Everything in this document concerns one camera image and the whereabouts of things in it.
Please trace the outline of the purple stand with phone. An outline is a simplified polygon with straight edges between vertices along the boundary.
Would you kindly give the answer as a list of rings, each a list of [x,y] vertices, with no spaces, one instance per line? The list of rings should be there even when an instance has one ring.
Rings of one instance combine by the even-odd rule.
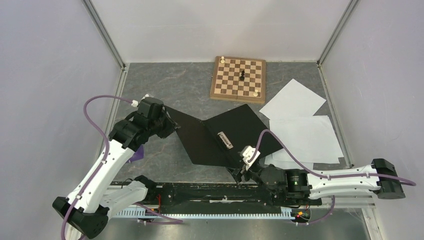
[[[128,163],[142,160],[144,158],[144,146],[141,145],[138,150],[128,159]]]

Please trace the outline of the teal black file folder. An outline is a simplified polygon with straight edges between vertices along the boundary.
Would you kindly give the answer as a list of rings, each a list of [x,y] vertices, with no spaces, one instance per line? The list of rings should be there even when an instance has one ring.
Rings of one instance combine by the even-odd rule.
[[[248,104],[201,120],[173,108],[169,116],[179,128],[176,133],[195,165],[238,168],[243,164],[241,153],[247,146],[261,141],[258,154],[263,158],[282,149],[269,134],[260,137],[266,125]]]

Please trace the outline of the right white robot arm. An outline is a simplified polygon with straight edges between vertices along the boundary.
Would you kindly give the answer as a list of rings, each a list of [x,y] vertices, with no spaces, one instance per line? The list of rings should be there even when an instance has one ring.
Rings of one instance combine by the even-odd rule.
[[[395,166],[383,158],[371,164],[349,169],[311,173],[305,169],[280,169],[274,165],[262,167],[254,164],[227,169],[234,180],[253,180],[260,187],[295,204],[318,200],[326,196],[374,193],[379,199],[397,200],[406,197]]]

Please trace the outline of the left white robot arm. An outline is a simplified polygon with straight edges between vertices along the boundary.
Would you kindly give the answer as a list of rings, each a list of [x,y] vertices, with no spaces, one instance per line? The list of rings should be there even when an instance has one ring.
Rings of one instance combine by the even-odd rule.
[[[146,95],[142,100],[126,100],[136,108],[117,122],[109,135],[90,119],[102,135],[104,149],[83,180],[66,197],[58,196],[52,206],[62,216],[61,238],[66,238],[67,226],[78,230],[82,238],[95,238],[108,220],[128,206],[142,201],[153,203],[157,184],[138,176],[129,185],[104,196],[122,166],[130,160],[141,159],[140,150],[150,137],[164,139],[178,129],[164,103]]]

